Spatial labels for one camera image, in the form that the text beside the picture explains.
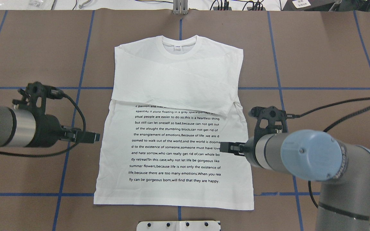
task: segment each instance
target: neckline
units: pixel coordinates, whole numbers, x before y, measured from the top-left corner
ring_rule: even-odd
[[[201,46],[201,37],[198,36],[198,35],[195,35],[195,36],[193,36],[191,38],[187,38],[185,40],[174,40],[174,39],[166,38],[163,35],[160,35],[157,38],[157,43],[158,43],[158,48],[159,48],[160,52],[164,56],[166,56],[170,59],[185,59],[185,58],[189,58],[189,57],[193,56],[199,50],[199,48]],[[169,53],[165,49],[165,47],[163,46],[164,43],[174,45],[174,46],[186,46],[186,45],[190,45],[190,44],[195,44],[195,45],[187,53],[180,54],[180,55],[175,55],[175,54]]]

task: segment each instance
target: black band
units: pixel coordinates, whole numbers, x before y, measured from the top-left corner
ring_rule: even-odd
[[[369,216],[360,215],[360,214],[356,214],[356,213],[353,213],[353,212],[348,212],[348,211],[345,211],[345,210],[342,210],[342,209],[338,209],[338,208],[326,205],[322,202],[319,202],[319,206],[326,209],[326,210],[336,212],[336,213],[339,213],[341,215],[345,215],[345,216],[355,218],[355,219],[358,219],[358,220],[369,221],[369,219],[370,219]]]
[[[6,142],[1,147],[4,147],[7,144],[9,144],[9,142],[12,140],[12,138],[15,135],[15,132],[16,132],[16,115],[15,115],[15,112],[10,108],[8,108],[8,110],[12,115],[12,130],[11,130],[11,134],[9,135],[9,138],[6,140]]]

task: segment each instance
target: white t-shirt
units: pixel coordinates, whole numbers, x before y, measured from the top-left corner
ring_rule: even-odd
[[[116,47],[94,203],[252,210],[249,163],[219,152],[221,141],[248,140],[242,59],[197,35]]]

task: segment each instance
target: table surface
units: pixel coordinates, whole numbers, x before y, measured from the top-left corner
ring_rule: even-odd
[[[370,96],[370,13],[0,11],[0,105],[9,107],[20,98],[17,88],[41,81],[76,99],[88,130],[102,133],[113,86],[113,48],[157,35],[200,35],[244,49],[238,93],[246,115],[254,106],[300,114]],[[323,130],[367,105],[317,111],[288,121],[288,127]],[[48,101],[47,113],[61,124],[81,127],[66,100]],[[252,135],[256,120],[247,117],[247,122]],[[370,148],[370,111],[329,133]],[[49,153],[66,145],[8,150]],[[100,147],[101,142],[80,144],[66,155],[41,159],[0,156],[0,230],[135,230],[139,221],[204,219],[221,221],[226,231],[314,229],[317,210],[307,182],[258,168],[252,170],[253,211],[93,205]],[[320,185],[313,188],[317,195]]]

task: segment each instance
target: white sticker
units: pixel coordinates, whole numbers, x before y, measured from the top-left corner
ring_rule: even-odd
[[[28,5],[40,8],[43,3],[44,3],[43,0],[30,0]]]
[[[308,0],[295,0],[295,1],[292,1],[292,3],[297,9],[311,5]]]

